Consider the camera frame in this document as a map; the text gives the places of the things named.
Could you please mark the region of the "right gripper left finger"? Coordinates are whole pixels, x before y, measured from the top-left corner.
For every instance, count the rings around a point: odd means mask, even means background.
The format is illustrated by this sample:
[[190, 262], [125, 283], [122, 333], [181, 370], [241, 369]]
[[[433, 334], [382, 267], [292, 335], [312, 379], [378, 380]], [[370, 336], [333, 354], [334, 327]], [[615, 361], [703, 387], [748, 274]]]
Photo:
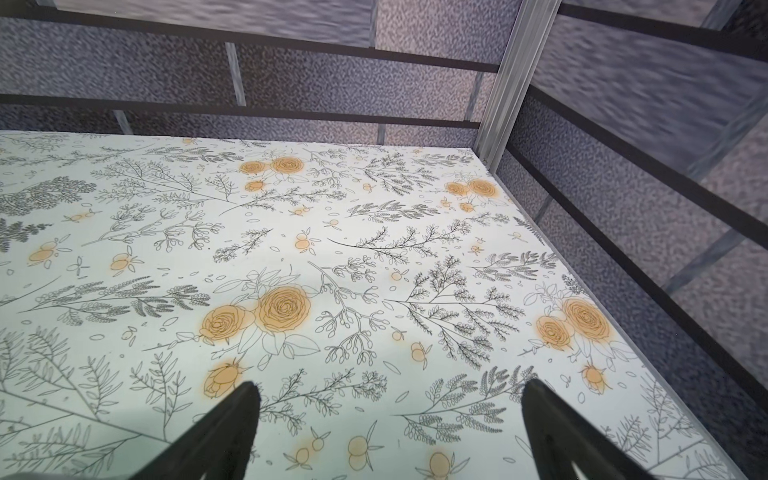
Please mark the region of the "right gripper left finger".
[[240, 384], [135, 479], [242, 479], [257, 433], [261, 396], [251, 381]]

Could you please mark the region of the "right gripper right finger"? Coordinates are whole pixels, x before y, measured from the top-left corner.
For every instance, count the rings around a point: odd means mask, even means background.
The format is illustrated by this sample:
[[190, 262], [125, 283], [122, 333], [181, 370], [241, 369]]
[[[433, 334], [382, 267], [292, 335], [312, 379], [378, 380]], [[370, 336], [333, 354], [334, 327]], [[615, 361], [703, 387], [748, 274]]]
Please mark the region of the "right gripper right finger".
[[653, 479], [543, 381], [525, 384], [521, 406], [540, 479]]

